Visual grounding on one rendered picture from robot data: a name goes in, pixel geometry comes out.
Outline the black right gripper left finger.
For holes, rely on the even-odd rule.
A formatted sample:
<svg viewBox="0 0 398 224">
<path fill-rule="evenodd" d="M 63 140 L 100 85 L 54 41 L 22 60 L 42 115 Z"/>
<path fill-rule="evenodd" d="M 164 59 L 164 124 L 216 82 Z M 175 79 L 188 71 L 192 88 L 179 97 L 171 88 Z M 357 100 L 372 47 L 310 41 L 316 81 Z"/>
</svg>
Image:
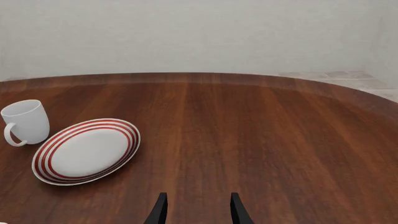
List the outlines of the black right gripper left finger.
<svg viewBox="0 0 398 224">
<path fill-rule="evenodd" d="M 165 224 L 167 219 L 167 193 L 161 192 L 144 224 Z"/>
</svg>

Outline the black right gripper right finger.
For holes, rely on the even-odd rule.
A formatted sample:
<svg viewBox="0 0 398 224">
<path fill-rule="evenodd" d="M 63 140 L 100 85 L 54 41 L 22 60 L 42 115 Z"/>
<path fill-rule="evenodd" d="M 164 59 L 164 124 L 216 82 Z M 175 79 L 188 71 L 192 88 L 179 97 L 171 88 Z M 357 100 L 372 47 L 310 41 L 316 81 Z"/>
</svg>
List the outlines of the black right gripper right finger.
<svg viewBox="0 0 398 224">
<path fill-rule="evenodd" d="M 233 224 L 254 224 L 236 192 L 231 194 L 230 210 Z"/>
</svg>

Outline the white plate with red rings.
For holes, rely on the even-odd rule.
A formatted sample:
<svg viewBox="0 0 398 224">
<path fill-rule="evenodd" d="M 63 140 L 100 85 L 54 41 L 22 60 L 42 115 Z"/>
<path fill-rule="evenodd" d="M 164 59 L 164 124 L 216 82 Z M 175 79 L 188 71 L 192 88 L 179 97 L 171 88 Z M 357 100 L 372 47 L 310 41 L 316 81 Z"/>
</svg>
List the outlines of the white plate with red rings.
<svg viewBox="0 0 398 224">
<path fill-rule="evenodd" d="M 32 171 L 47 184 L 85 184 L 117 171 L 133 158 L 140 143 L 139 130 L 127 121 L 84 121 L 46 140 L 34 154 Z"/>
</svg>

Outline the white mug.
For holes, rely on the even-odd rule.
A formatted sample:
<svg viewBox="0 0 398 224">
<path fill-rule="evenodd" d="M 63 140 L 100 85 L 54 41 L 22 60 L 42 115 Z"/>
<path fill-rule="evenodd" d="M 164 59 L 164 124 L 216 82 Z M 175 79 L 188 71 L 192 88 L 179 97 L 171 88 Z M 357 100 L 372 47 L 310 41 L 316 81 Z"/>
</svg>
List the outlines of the white mug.
<svg viewBox="0 0 398 224">
<path fill-rule="evenodd" d="M 49 119 L 39 100 L 15 102 L 3 108 L 0 115 L 6 123 L 3 134 L 9 145 L 33 145 L 49 136 Z"/>
</svg>

